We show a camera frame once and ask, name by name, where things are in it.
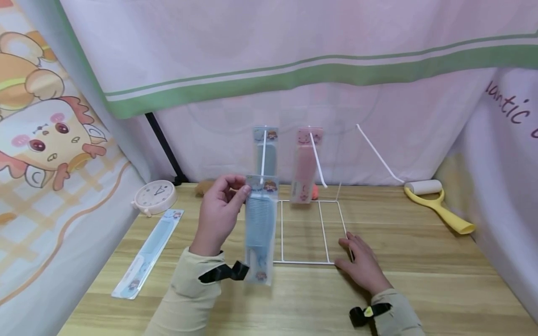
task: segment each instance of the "black pole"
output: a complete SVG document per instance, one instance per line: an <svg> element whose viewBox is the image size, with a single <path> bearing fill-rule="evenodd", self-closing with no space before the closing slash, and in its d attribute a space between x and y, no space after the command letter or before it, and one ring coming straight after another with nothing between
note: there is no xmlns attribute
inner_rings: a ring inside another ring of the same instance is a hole
<svg viewBox="0 0 538 336"><path fill-rule="evenodd" d="M159 123L157 122L157 119L155 118L153 112L146 113L146 118L147 121L150 123L151 128L153 129L153 133L155 133L155 136L157 137L157 140L159 140L162 149L165 151L165 154L168 157L172 168L174 168L176 174L176 177L174 178L173 182L174 185L181 185L183 182L189 182L189 180L183 173L183 170L181 170L178 160L175 158L174 152L172 152L168 141L166 141L166 137L162 132L161 126L159 126Z"/></svg>

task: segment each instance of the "clock face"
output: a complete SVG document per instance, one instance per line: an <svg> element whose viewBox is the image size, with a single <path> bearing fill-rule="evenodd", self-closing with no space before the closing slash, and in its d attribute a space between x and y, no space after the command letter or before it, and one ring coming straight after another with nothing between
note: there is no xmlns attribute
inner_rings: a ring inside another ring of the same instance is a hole
<svg viewBox="0 0 538 336"><path fill-rule="evenodd" d="M172 184L150 183L137 195L136 202L141 206L152 206L164 202L173 192Z"/></svg>

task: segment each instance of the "beige sleeve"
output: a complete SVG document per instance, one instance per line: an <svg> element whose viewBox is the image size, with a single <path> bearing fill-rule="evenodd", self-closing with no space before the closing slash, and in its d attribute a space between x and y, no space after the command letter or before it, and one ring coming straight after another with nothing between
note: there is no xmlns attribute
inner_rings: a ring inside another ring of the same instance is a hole
<svg viewBox="0 0 538 336"><path fill-rule="evenodd" d="M422 324L405 296L387 289L372 298L372 305L390 303L390 311L376 316L379 336L423 336Z"/></svg>
<svg viewBox="0 0 538 336"><path fill-rule="evenodd" d="M198 277L222 264L224 253L204 257L192 254L187 247L179 258L170 287L144 335L205 335L209 313L221 294L221 284L203 284Z"/></svg>

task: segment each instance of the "white roller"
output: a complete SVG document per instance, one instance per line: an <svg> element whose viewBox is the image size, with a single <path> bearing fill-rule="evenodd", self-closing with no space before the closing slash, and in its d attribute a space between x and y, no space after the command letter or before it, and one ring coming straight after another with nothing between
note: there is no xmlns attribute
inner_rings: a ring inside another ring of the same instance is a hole
<svg viewBox="0 0 538 336"><path fill-rule="evenodd" d="M415 195L435 194L443 188L438 180L407 182L403 186L409 188Z"/></svg>

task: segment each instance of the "packaged comb on table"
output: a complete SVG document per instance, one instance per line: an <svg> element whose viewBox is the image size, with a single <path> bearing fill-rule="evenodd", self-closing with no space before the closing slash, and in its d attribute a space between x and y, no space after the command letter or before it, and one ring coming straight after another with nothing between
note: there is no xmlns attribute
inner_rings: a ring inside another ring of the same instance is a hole
<svg viewBox="0 0 538 336"><path fill-rule="evenodd" d="M246 199L245 263L250 267L245 281L271 285L277 201L280 187L276 176L248 175L252 191Z"/></svg>
<svg viewBox="0 0 538 336"><path fill-rule="evenodd" d="M317 171L314 145L319 155L322 138L323 129L321 127L300 127L297 131L291 203L306 204L312 201L312 189Z"/></svg>
<svg viewBox="0 0 538 336"><path fill-rule="evenodd" d="M254 128L254 158L256 160L256 174L264 176L277 175L277 144L277 127Z"/></svg>

